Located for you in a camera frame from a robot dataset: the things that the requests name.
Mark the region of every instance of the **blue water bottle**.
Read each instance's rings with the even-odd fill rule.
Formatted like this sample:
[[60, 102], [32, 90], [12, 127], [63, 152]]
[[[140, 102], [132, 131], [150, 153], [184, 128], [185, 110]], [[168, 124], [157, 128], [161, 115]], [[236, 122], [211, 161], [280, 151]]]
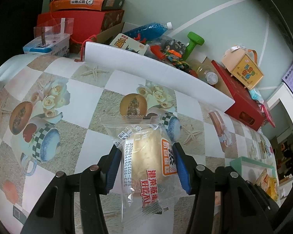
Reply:
[[140, 26], [138, 28], [132, 29], [124, 34], [131, 38], [137, 38], [140, 34], [140, 40], [151, 41], [161, 37], [167, 30], [172, 30], [171, 22], [167, 24], [160, 23], [150, 23], [145, 26]]

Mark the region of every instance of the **orange box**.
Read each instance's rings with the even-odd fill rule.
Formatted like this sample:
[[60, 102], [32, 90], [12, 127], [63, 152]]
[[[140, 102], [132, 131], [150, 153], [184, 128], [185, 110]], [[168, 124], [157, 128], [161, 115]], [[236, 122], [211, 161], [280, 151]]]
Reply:
[[120, 10], [125, 0], [53, 0], [50, 12], [59, 10], [84, 9], [93, 11]]

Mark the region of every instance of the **plastic bag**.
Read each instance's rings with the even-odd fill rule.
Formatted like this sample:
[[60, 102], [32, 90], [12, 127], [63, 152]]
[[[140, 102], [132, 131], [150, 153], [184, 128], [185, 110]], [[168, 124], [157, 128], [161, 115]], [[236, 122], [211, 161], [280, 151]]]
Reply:
[[261, 93], [256, 89], [256, 88], [253, 88], [251, 90], [248, 90], [250, 95], [251, 95], [251, 98], [253, 100], [255, 100], [257, 103], [263, 105], [264, 104], [264, 99], [261, 95]]
[[177, 175], [171, 141], [156, 116], [144, 120], [101, 119], [122, 151], [122, 220], [134, 231], [155, 213], [166, 211], [185, 196]]

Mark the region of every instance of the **toy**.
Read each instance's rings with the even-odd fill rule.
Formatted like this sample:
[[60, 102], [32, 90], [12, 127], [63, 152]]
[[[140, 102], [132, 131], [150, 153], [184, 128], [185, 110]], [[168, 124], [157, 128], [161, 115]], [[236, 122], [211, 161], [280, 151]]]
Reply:
[[189, 55], [192, 53], [193, 49], [195, 48], [196, 45], [202, 46], [204, 44], [204, 39], [197, 35], [194, 32], [189, 32], [188, 33], [188, 38], [190, 39], [188, 46], [186, 47], [185, 54], [183, 55], [182, 59], [185, 61], [188, 59]]

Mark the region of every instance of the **patterned tablecloth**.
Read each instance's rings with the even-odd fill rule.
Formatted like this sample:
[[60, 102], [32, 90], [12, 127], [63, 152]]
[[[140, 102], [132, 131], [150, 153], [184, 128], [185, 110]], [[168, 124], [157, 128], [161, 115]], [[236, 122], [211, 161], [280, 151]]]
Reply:
[[[178, 117], [178, 141], [198, 164], [215, 171], [246, 156], [275, 165], [265, 136], [212, 106], [125, 72], [39, 56], [0, 91], [0, 220], [11, 233], [20, 233], [57, 171], [82, 172], [109, 153], [113, 141], [100, 117], [120, 115], [120, 102], [131, 93], [146, 99], [145, 110], [158, 108]], [[185, 233], [193, 200], [181, 197], [139, 233]], [[109, 233], [123, 233], [120, 175], [101, 201]], [[76, 233], [81, 233], [78, 211]]]

